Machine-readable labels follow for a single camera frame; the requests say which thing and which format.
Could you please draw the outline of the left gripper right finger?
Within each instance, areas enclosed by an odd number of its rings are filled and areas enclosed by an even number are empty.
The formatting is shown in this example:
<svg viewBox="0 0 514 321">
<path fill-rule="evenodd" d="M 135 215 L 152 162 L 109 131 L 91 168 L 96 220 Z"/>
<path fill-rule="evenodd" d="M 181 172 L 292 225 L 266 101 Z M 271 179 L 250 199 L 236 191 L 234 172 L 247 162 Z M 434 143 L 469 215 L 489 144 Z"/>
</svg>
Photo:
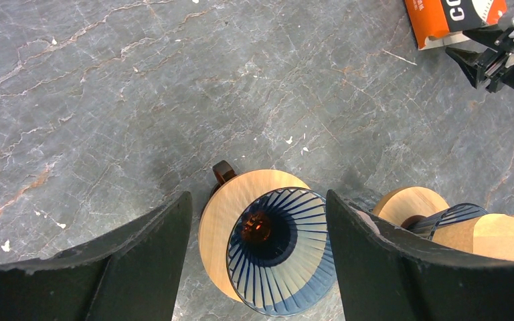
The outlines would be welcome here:
<svg viewBox="0 0 514 321">
<path fill-rule="evenodd" d="M 327 192 L 347 320 L 514 320 L 514 262 L 438 245 Z"/>
</svg>

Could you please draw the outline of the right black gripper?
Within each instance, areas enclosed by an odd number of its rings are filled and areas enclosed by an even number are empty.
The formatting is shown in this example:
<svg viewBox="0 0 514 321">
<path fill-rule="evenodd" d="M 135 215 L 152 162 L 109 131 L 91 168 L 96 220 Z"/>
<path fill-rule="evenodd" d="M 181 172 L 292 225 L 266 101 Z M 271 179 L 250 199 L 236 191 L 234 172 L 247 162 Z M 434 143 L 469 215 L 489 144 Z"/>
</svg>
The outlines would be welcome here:
<svg viewBox="0 0 514 321">
<path fill-rule="evenodd" d="M 487 49 L 475 52 L 448 47 L 445 52 L 459 65 L 473 88 L 479 89 L 488 82 L 485 89 L 490 93 L 497 93 L 504 85 L 514 89 L 514 65 L 506 66 L 514 58 L 514 42 L 509 34 L 509 30 L 497 26 L 466 30 L 463 35 Z"/>
</svg>

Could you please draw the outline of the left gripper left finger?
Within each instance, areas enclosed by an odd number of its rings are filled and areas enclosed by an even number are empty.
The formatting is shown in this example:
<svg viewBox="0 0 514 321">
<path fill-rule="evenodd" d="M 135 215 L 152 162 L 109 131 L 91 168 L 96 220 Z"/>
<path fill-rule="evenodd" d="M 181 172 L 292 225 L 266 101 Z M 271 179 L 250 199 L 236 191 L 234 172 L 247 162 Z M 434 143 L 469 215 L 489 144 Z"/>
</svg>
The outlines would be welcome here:
<svg viewBox="0 0 514 321">
<path fill-rule="evenodd" d="M 192 216 L 186 191 L 49 259 L 0 264 L 0 320 L 170 320 Z"/>
</svg>

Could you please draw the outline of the orange black coffee filter box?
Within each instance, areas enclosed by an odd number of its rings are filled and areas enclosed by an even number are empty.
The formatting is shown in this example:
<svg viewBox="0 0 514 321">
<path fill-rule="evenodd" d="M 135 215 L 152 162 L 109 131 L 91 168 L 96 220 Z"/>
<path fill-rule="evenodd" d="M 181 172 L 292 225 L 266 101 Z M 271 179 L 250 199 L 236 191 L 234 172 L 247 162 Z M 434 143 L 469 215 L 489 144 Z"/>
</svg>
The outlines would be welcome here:
<svg viewBox="0 0 514 321">
<path fill-rule="evenodd" d="M 464 31 L 495 25 L 505 0 L 404 0 L 420 51 L 468 40 Z"/>
</svg>

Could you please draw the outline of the small blue ribbed dripper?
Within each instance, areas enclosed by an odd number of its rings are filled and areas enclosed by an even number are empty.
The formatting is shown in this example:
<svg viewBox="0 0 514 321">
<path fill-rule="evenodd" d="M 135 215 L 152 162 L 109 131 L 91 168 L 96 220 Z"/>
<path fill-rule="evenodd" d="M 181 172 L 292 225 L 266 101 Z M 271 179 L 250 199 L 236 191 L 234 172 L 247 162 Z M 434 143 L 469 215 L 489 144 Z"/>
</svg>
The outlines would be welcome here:
<svg viewBox="0 0 514 321">
<path fill-rule="evenodd" d="M 241 301 L 267 316 L 300 314 L 337 280 L 325 198 L 298 187 L 250 203 L 228 239 L 228 278 Z"/>
</svg>

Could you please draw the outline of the wooden ring dripper holder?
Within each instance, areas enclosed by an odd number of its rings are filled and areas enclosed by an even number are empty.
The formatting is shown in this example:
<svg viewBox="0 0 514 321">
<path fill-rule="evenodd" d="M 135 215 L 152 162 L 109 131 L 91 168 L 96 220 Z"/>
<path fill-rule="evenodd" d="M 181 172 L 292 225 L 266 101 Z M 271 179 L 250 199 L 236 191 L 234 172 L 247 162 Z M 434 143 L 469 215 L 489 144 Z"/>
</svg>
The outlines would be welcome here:
<svg viewBox="0 0 514 321">
<path fill-rule="evenodd" d="M 450 205 L 437 192 L 426 187 L 402 187 L 384 195 L 372 213 L 403 228 L 446 210 Z"/>
</svg>

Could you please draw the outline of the brown paper coffee filter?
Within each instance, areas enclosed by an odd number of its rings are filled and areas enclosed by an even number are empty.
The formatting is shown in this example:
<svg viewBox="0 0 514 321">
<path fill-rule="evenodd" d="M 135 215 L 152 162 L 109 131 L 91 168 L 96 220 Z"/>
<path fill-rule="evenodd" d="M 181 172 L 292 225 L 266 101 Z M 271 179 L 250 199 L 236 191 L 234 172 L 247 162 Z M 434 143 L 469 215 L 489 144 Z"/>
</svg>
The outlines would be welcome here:
<svg viewBox="0 0 514 321">
<path fill-rule="evenodd" d="M 441 227 L 432 241 L 474 255 L 514 261 L 514 215 L 491 213 Z"/>
</svg>

